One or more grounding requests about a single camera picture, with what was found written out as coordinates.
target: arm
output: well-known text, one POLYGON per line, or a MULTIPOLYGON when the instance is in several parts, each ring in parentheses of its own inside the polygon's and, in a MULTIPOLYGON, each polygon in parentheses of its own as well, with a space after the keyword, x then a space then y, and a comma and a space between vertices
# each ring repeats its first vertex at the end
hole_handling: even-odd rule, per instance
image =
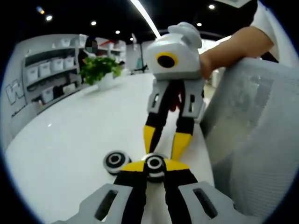
POLYGON ((228 67, 244 57, 258 57, 270 49, 275 53, 274 43, 274 31, 264 6, 259 3, 251 26, 240 29, 227 41, 199 56, 202 76, 209 79, 213 70, 228 67))
POLYGON ((199 56, 202 75, 208 79, 213 70, 228 67, 244 57, 258 57, 273 46, 271 39, 256 27, 245 27, 230 39, 199 56))

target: black ceiling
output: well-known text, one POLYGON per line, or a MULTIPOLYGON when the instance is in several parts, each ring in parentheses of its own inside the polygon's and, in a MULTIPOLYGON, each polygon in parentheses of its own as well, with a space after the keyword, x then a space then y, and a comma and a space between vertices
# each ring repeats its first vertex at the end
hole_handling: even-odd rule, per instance
MULTIPOLYGON (((162 34, 169 25, 186 21, 196 25, 206 39, 218 40, 233 34, 252 21, 256 1, 242 8, 234 8, 213 0, 139 0, 162 34)), ((139 42, 155 39, 151 29, 130 0, 40 0, 28 3, 22 9, 19 41, 46 34, 86 34, 130 42, 134 33, 139 42), (41 6, 41 15, 36 7, 41 6), (45 15, 53 16, 46 22, 45 15)))

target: white shelf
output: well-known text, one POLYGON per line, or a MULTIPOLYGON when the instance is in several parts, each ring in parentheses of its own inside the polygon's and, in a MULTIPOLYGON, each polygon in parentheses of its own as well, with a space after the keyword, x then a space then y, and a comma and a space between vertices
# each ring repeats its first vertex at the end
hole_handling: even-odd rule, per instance
POLYGON ((31 86, 33 86, 33 85, 35 85, 35 84, 37 84, 37 83, 43 81, 44 79, 49 78, 49 77, 52 77, 52 76, 55 76, 55 75, 64 73, 64 72, 66 72, 66 71, 75 70, 75 69, 77 69, 77 68, 78 68, 78 66, 75 65, 75 66, 73 66, 73 67, 71 67, 71 68, 67 68, 67 69, 64 69, 64 70, 61 70, 61 71, 53 72, 53 73, 51 73, 51 74, 48 75, 48 76, 39 77, 37 80, 28 83, 27 86, 26 86, 26 88, 29 88, 29 87, 31 87, 31 86))
POLYGON ((76 93, 76 92, 82 90, 83 88, 85 88, 85 86, 82 85, 82 86, 76 88, 74 91, 68 92, 68 93, 66 93, 66 94, 64 94, 64 95, 62 95, 62 96, 60 96, 60 97, 58 97, 58 98, 56 98, 56 99, 54 99, 54 100, 48 102, 47 104, 43 105, 41 108, 39 108, 39 109, 37 110, 37 114, 40 114, 41 112, 43 112, 44 110, 46 110, 46 109, 48 109, 50 106, 52 106, 53 104, 59 102, 60 100, 62 100, 63 98, 68 97, 68 96, 71 95, 71 94, 74 94, 74 93, 76 93))
POLYGON ((122 50, 120 50, 120 49, 111 49, 111 51, 122 52, 122 50))
POLYGON ((50 49, 44 50, 44 51, 33 52, 32 54, 26 55, 25 58, 31 57, 31 56, 34 56, 34 55, 38 55, 38 54, 41 54, 41 53, 45 53, 45 52, 54 51, 54 50, 68 50, 68 49, 75 49, 75 48, 76 47, 74 47, 74 46, 70 46, 70 47, 59 47, 59 48, 50 48, 50 49))

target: wall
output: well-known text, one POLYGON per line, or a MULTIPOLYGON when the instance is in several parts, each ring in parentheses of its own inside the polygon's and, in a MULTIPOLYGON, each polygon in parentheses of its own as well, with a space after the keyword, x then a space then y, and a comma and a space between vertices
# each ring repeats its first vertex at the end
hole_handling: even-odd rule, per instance
MULTIPOLYGON (((12 115, 26 106, 24 90, 21 80, 21 62, 30 50, 30 54, 46 51, 52 48, 53 43, 62 38, 77 37, 76 34, 55 34, 34 37, 18 43, 11 55, 4 73, 0 95, 0 133, 4 150, 14 136, 11 133, 12 115)), ((107 39, 97 38, 99 43, 107 39)))

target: chair backrest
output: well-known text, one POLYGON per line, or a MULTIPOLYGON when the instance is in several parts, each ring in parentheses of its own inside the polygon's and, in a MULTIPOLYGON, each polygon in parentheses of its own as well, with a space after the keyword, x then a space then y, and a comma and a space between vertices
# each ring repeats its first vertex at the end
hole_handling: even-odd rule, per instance
POLYGON ((258 59, 228 68, 201 128, 215 186, 245 215, 267 217, 299 168, 299 70, 258 59))

